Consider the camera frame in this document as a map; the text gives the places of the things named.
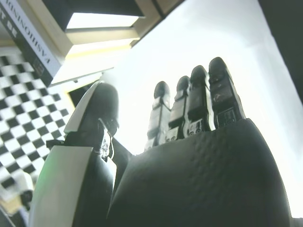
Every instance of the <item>checkered pattern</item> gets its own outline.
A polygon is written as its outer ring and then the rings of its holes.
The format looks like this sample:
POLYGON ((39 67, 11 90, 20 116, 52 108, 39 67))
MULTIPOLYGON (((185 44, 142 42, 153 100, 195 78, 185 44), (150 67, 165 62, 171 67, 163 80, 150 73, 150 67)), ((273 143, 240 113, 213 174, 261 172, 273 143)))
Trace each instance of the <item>checkered pattern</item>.
POLYGON ((64 139, 70 115, 60 94, 46 88, 22 55, 0 57, 0 197, 18 193, 14 176, 40 173, 47 140, 64 139))

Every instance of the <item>checkerboard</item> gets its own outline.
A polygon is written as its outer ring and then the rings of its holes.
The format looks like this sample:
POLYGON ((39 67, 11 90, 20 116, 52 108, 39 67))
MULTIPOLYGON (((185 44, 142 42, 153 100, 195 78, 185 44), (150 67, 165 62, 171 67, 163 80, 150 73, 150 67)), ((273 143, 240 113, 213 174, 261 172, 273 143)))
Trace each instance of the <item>checkerboard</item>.
POLYGON ((0 57, 0 197, 18 194, 19 171, 37 177, 47 140, 63 140, 70 117, 62 95, 46 88, 22 55, 0 57))

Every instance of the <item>robotic hand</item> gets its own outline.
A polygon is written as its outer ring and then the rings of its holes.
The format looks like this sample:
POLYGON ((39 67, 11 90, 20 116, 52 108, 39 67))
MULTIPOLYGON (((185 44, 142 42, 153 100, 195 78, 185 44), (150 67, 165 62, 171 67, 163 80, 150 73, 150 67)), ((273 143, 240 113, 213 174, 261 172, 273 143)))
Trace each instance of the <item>robotic hand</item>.
POLYGON ((39 176, 30 227, 291 226, 275 161, 221 58, 179 80, 172 109, 165 82, 154 98, 145 152, 113 195, 117 92, 87 91, 39 176))

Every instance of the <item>black and white checkered board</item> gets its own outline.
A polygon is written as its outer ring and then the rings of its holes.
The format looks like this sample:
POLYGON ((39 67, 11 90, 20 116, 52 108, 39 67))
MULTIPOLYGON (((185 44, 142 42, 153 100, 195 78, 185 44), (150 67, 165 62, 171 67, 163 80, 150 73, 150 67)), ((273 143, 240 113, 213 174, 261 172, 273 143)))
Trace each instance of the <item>black and white checkered board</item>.
POLYGON ((0 197, 18 194, 14 176, 39 175, 47 140, 63 140, 70 115, 61 95, 46 88, 22 55, 0 57, 0 197))

